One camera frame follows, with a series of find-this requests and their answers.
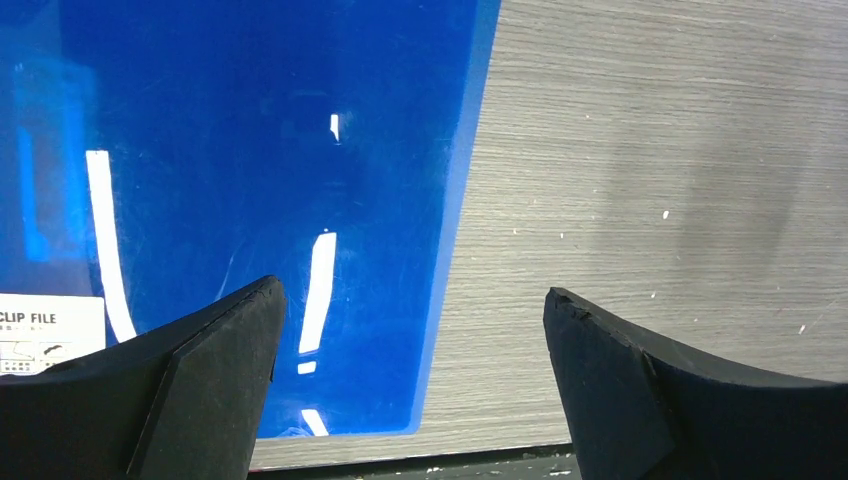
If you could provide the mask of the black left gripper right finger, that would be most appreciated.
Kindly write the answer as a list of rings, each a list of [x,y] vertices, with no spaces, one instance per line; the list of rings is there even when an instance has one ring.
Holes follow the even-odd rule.
[[[586,479],[843,479],[847,387],[730,361],[563,288],[545,299]]]

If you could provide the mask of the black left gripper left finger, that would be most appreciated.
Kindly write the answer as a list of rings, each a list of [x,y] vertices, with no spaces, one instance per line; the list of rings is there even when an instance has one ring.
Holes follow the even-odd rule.
[[[5,479],[244,479],[286,311],[262,277],[107,349],[1,379]]]

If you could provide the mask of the blue clip file folder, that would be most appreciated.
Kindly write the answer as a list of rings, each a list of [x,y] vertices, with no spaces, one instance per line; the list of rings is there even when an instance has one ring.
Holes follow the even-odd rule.
[[[1,326],[105,347],[273,275],[264,439],[411,434],[496,1],[5,1]]]

